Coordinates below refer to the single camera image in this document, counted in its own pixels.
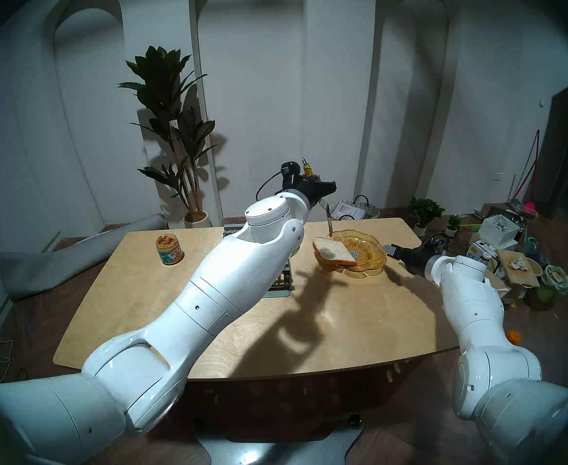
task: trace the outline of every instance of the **wicker basket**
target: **wicker basket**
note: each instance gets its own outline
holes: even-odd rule
[[[359,197],[365,198],[366,203],[364,203],[363,201],[360,201],[360,202],[357,201],[357,199]],[[368,197],[366,197],[366,195],[357,195],[352,200],[338,201],[338,202],[334,203],[333,205],[331,205],[329,207],[329,212],[331,214],[333,214],[334,211],[335,211],[335,208],[341,203],[344,203],[345,205],[356,206],[357,208],[360,208],[363,211],[365,211],[366,214],[364,215],[364,217],[362,219],[379,218],[379,215],[381,214],[381,212],[379,211],[378,208],[376,208],[376,206],[370,205],[370,202],[368,201]],[[354,220],[354,218],[351,215],[342,215],[341,217],[338,218],[338,220]]]

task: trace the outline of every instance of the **amber plate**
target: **amber plate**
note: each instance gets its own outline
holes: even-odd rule
[[[354,267],[337,267],[346,276],[352,278],[375,277],[383,271],[387,257],[379,241],[372,235],[357,230],[342,230],[334,231],[327,238],[343,242],[357,261]],[[325,264],[316,253],[314,255],[319,263]]]

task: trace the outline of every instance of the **white bread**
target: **white bread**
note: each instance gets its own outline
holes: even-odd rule
[[[314,251],[326,263],[353,267],[357,264],[351,253],[341,241],[329,238],[315,238],[312,242]]]

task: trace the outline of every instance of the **white robotic arm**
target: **white robotic arm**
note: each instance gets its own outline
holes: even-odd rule
[[[391,245],[386,251],[441,289],[461,349],[454,413],[475,420],[499,462],[535,463],[568,422],[568,389],[541,381],[534,354],[508,341],[503,304],[484,276],[486,266],[463,256],[439,256],[431,246]]]
[[[161,420],[197,358],[260,300],[299,249],[309,209],[335,190],[318,181],[315,192],[293,165],[283,166],[293,170],[284,179],[289,191],[250,206],[243,229],[206,256],[155,321],[99,346],[81,373],[0,384],[0,415],[27,454],[81,463],[123,432],[139,435]],[[568,422],[568,390],[542,382],[537,358],[506,339],[503,304],[484,265],[427,246],[386,251],[441,289],[462,352],[452,389],[456,415],[475,420],[502,462],[539,456]]]
[[[155,321],[100,345],[81,373],[0,384],[0,415],[27,453],[77,464],[122,432],[154,427],[182,394],[197,358],[262,298],[299,249],[308,211],[328,191],[312,196],[312,184],[299,183],[310,199],[292,188],[250,206],[243,229],[223,238]]]

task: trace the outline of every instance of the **wooden table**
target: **wooden table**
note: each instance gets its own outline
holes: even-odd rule
[[[400,218],[334,222],[383,244],[420,244]],[[104,341],[141,328],[179,295],[223,228],[172,230],[185,252],[173,266],[161,263],[161,231],[128,233],[86,294],[58,349],[56,364],[81,368]],[[307,223],[291,258],[293,290],[287,298],[260,300],[223,330],[195,363],[190,380],[259,378],[357,368],[451,349],[456,335],[437,287],[388,258],[384,273],[355,279],[325,271],[312,240],[328,235],[326,222]]]

